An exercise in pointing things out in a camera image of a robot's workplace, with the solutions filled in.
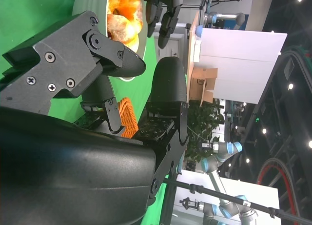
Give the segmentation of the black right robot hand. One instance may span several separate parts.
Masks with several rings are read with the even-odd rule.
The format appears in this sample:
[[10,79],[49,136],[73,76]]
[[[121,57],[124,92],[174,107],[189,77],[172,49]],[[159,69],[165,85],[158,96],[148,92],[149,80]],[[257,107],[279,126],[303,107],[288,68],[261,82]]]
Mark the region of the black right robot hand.
[[186,149],[187,88],[177,57],[155,68],[147,120],[122,137],[110,77],[146,64],[100,33],[95,13],[60,21],[4,54],[0,222],[132,225]]

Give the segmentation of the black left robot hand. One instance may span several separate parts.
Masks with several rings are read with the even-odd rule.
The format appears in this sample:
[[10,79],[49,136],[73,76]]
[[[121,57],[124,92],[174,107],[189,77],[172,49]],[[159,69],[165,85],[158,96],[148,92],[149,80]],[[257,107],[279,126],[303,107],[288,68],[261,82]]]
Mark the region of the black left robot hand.
[[163,49],[176,28],[178,15],[183,0],[144,0],[146,1],[146,21],[148,23],[148,37],[151,37],[156,24],[161,21],[158,46]]

